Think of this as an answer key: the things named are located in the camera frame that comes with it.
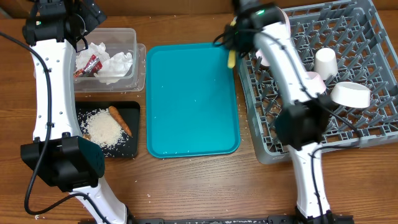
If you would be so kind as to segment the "yellow plastic spoon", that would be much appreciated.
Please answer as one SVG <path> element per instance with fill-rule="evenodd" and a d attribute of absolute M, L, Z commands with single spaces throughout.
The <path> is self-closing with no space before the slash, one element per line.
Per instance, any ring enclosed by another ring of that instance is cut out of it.
<path fill-rule="evenodd" d="M 236 65 L 236 51 L 235 50 L 230 50 L 228 54 L 228 63 L 227 67 L 232 69 Z"/>

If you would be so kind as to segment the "orange sweet potato stick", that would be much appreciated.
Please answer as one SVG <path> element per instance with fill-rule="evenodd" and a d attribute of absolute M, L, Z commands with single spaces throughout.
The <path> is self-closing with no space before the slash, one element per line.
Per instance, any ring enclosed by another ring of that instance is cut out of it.
<path fill-rule="evenodd" d="M 117 108 L 114 106 L 110 106 L 108 108 L 108 110 L 109 110 L 111 117 L 120 125 L 120 127 L 123 129 L 123 131 L 129 137 L 132 137 L 132 131 L 130 130 L 129 126 L 127 125 L 127 123 L 125 122 L 125 120 L 123 119 L 123 117 L 121 116 L 119 111 L 117 110 Z"/>

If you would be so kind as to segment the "white paper cup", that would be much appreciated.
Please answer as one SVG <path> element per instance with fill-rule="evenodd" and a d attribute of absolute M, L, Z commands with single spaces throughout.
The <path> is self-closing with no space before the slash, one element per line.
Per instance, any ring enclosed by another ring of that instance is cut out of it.
<path fill-rule="evenodd" d="M 315 54 L 314 72 L 317 72 L 322 80 L 335 77 L 338 73 L 336 54 L 333 49 L 322 48 Z"/>

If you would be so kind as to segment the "white bowl with rice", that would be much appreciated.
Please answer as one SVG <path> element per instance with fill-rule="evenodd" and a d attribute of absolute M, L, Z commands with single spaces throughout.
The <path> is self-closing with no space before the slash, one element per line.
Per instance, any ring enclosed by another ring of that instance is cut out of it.
<path fill-rule="evenodd" d="M 306 87 L 310 93 L 322 94 L 326 90 L 326 86 L 321 76 L 317 72 L 307 72 L 307 79 L 305 81 Z"/>

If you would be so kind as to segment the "white napkin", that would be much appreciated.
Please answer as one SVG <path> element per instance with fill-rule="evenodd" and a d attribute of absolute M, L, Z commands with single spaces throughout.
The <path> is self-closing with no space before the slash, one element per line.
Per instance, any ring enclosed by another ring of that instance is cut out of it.
<path fill-rule="evenodd" d="M 108 60 L 102 62 L 102 68 L 94 73 L 96 78 L 100 78 L 100 82 L 107 85 L 119 81 L 119 77 L 124 77 L 129 71 L 133 63 L 133 57 L 130 52 L 115 54 Z"/>
<path fill-rule="evenodd" d="M 76 56 L 76 68 L 78 70 L 84 68 L 92 55 L 95 55 L 97 58 L 99 58 L 103 66 L 101 71 L 109 70 L 110 56 L 109 53 L 107 53 L 106 46 L 103 42 L 99 45 L 91 43 L 88 47 L 88 50 L 80 52 Z"/>

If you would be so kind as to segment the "brown food chunk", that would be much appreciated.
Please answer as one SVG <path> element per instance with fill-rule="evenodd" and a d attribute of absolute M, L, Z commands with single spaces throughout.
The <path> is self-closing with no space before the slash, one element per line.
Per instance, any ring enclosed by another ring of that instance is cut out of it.
<path fill-rule="evenodd" d="M 91 136 L 90 136 L 89 134 L 84 134 L 84 135 L 83 135 L 83 138 L 86 139 L 86 140 L 90 140 L 90 139 L 91 139 Z"/>

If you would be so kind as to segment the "large white plate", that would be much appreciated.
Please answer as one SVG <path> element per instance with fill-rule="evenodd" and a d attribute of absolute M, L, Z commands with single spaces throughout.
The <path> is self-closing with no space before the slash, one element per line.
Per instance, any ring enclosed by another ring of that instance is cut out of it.
<path fill-rule="evenodd" d="M 281 8 L 278 7 L 278 9 L 284 16 L 283 23 L 286 26 L 287 35 L 290 37 L 291 36 L 291 30 L 290 30 L 289 18 L 287 16 L 287 14 Z M 262 53 L 262 51 L 260 49 L 256 52 L 256 58 L 257 59 L 261 58 L 261 66 L 262 67 L 269 67 L 270 66 L 269 62 L 267 61 L 267 59 L 265 58 L 265 56 L 263 55 L 263 53 Z"/>

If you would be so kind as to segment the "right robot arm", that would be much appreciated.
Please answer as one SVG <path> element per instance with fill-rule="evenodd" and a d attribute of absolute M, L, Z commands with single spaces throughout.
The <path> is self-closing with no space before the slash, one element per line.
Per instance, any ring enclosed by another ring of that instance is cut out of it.
<path fill-rule="evenodd" d="M 282 11 L 273 3 L 233 1 L 236 16 L 226 26 L 223 44 L 243 57 L 260 50 L 269 63 L 283 106 L 275 133 L 287 147 L 297 185 L 296 217 L 301 223 L 336 223 L 326 198 L 322 174 L 322 134 L 334 106 L 310 87 L 308 73 L 290 38 Z"/>

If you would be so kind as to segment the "red snack wrapper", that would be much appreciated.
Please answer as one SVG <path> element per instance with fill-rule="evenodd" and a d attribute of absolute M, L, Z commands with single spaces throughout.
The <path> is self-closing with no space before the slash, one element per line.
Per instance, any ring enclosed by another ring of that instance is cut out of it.
<path fill-rule="evenodd" d="M 102 63 L 96 55 L 92 55 L 87 62 L 86 66 L 75 71 L 73 76 L 78 77 L 93 77 L 94 73 L 97 73 L 102 69 Z"/>

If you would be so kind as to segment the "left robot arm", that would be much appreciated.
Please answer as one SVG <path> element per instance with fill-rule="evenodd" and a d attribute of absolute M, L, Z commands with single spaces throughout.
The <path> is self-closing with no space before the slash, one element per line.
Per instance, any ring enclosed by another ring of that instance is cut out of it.
<path fill-rule="evenodd" d="M 38 0 L 22 29 L 34 61 L 37 118 L 21 158 L 33 178 L 77 198 L 97 223 L 132 223 L 129 209 L 104 178 L 99 145 L 81 133 L 73 72 L 77 43 L 106 19 L 93 1 Z"/>

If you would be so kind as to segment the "small white bowl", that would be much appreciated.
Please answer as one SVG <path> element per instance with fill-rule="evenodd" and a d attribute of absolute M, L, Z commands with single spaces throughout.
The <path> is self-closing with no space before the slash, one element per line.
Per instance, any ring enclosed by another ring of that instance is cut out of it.
<path fill-rule="evenodd" d="M 367 108 L 371 101 L 370 89 L 353 82 L 337 83 L 330 96 L 335 103 L 350 108 Z"/>

